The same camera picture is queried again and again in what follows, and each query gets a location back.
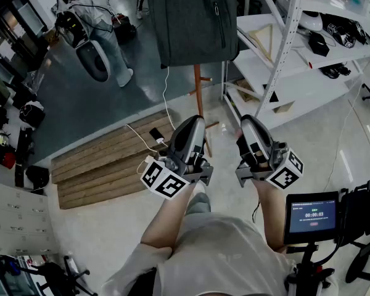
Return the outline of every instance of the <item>metal shelf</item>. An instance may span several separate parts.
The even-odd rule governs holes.
[[[253,30],[259,30],[265,27],[267,24],[275,24],[276,21],[271,14],[259,14],[259,15],[248,15],[245,17],[238,17],[237,18],[237,29],[242,33],[244,36],[242,40],[244,41],[247,39],[246,45],[256,53],[257,56],[266,64],[268,68],[272,68],[272,64],[268,62],[265,56],[258,50],[255,50],[255,46],[252,44],[251,39],[249,38],[248,32]],[[277,47],[281,43],[282,35],[277,34],[273,35],[273,44]],[[325,39],[328,44],[332,44],[333,40],[326,38]],[[303,47],[302,53],[307,58],[309,62],[311,62],[313,69],[321,68],[329,65],[338,64],[340,62],[346,62],[349,60],[361,59],[365,57],[370,57],[370,45],[365,44],[362,45],[358,41],[355,43],[353,48],[347,48],[339,43],[335,42],[336,47],[329,46],[329,53],[326,57],[314,54],[311,48],[308,45],[307,39],[296,33],[295,38],[292,42],[292,47]],[[284,65],[284,69],[282,69],[281,77],[291,76],[296,73],[302,72],[310,72],[313,69],[310,68],[308,64],[300,57],[300,55],[294,51],[293,49],[290,50],[288,57],[286,58],[286,63]]]
[[[307,89],[311,89],[312,86],[314,86],[315,91],[308,93],[301,99],[297,99],[287,112],[274,113],[271,109],[265,109],[259,114],[258,119],[268,129],[271,129],[317,109],[318,107],[333,101],[348,92],[348,88],[343,82],[339,82],[337,80],[335,80],[335,82],[328,82],[328,80],[325,81],[325,83],[317,83],[316,80],[312,80],[312,82],[304,84]],[[235,107],[240,114],[236,117],[237,121],[245,114],[256,114],[259,102],[244,102],[237,89],[233,87],[228,86],[226,90],[232,101],[232,109]]]
[[[251,114],[267,128],[274,128],[347,93],[346,83],[349,84],[352,80],[353,86],[363,73],[356,59],[370,57],[370,39],[365,45],[357,41],[353,48],[335,43],[335,46],[329,46],[326,57],[314,54],[308,45],[308,38],[297,33],[301,12],[314,10],[357,20],[369,35],[370,20],[364,15],[364,8],[351,1],[291,0],[288,10],[290,21],[282,27],[282,19],[273,0],[266,0],[266,3],[272,14],[237,18],[237,35],[249,49],[241,51],[234,60],[234,64],[254,91],[244,92],[257,97],[260,101],[244,102],[237,90],[241,91],[241,88],[225,82],[227,78],[225,64],[222,69],[222,94],[238,122],[241,116]],[[263,55],[248,34],[249,31],[260,30],[268,24],[273,25],[271,59],[274,63]],[[264,43],[270,43],[270,32],[271,30],[260,31],[259,39],[265,41]],[[328,37],[326,42],[334,43],[333,39]],[[341,62],[346,62],[347,68],[351,70],[348,76],[341,75],[337,79],[330,79],[318,69]],[[270,102],[274,93],[279,102]],[[288,111],[281,113],[273,111],[275,107],[288,103],[292,103]]]
[[[233,63],[252,86],[253,90],[262,97],[265,93],[263,85],[267,84],[270,77],[270,71],[263,62],[253,51],[248,49],[240,51]],[[298,99],[302,100],[304,97],[312,96],[316,92],[329,92],[330,89],[336,87],[337,83],[344,84],[344,82],[356,78],[361,73],[358,66],[352,61],[348,61],[346,67],[351,70],[351,74],[348,76],[340,75],[337,79],[328,78],[318,69],[280,78],[274,90],[279,102],[269,103],[269,108],[273,109]]]
[[[315,11],[345,17],[360,22],[370,35],[370,18],[365,15],[362,4],[352,0],[303,0],[301,8],[304,11]]]

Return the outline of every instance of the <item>wooden pallet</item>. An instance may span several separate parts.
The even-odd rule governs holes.
[[[166,111],[129,125],[155,150],[164,146],[149,134],[152,128],[161,132],[165,142],[173,133]],[[124,126],[58,156],[52,160],[52,182],[58,184],[60,207],[89,205],[144,190],[136,170],[147,155],[154,153]]]

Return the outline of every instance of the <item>gray floor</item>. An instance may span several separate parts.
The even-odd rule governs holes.
[[[370,67],[364,81],[369,85]],[[347,95],[340,97],[306,115],[292,120],[271,131],[278,141],[287,142],[305,163],[304,177],[284,193],[338,191],[365,183],[370,179],[370,101],[362,101],[368,95],[361,89],[356,100],[355,112],[345,123],[341,142],[338,138],[344,119],[350,111],[359,84]],[[234,174],[241,158],[236,145],[238,125],[226,103],[219,100],[219,86],[204,89],[205,119],[207,123],[219,120],[220,124],[207,130],[207,139],[213,151],[208,161],[214,172],[206,193],[210,197],[213,212],[251,220],[258,196],[251,182],[242,188]],[[194,98],[183,96],[168,102],[174,110],[175,126],[197,113]],[[329,184],[335,153],[337,160]],[[100,286],[124,264],[140,237],[159,209],[162,199],[142,191],[117,199],[60,210],[56,185],[47,188],[49,213],[56,239],[62,254],[72,254],[81,268],[88,268],[91,275],[85,277],[88,286],[98,292]],[[264,231],[263,215],[259,209],[256,226]],[[370,242],[370,236],[357,241]],[[319,243],[313,260],[321,260],[334,249],[333,241]],[[359,249],[346,245],[324,266],[335,268],[339,295],[362,296],[370,282],[357,279],[345,283],[345,275]],[[300,261],[301,255],[288,255]],[[365,267],[370,273],[370,259]]]
[[[136,1],[110,0],[117,12],[128,15],[131,23],[139,26],[135,39],[122,46],[134,70],[132,80],[124,88],[119,88],[114,78],[105,83],[94,81],[81,66],[74,50],[65,43],[59,43],[48,52],[41,67],[44,79],[38,91],[46,117],[33,135],[35,154],[30,157],[31,163],[163,102],[167,70],[160,69],[150,18],[136,18]],[[203,64],[201,70],[203,76],[213,78],[213,83],[220,82],[221,63]],[[236,69],[231,69],[229,77],[234,76],[240,75]],[[170,68],[167,99],[182,96],[193,89],[193,66]]]

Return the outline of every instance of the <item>wooden pole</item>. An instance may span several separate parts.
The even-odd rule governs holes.
[[[202,100],[202,77],[200,76],[200,64],[194,65],[195,72],[195,87],[196,87],[196,98],[197,98],[197,108],[199,110],[199,115],[203,116],[203,100]],[[207,136],[204,136],[205,146],[207,147],[207,152],[210,157],[212,157],[212,151],[207,140]]]

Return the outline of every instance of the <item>monitor screen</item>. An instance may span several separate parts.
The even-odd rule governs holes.
[[[289,232],[334,229],[335,213],[335,200],[292,203]]]

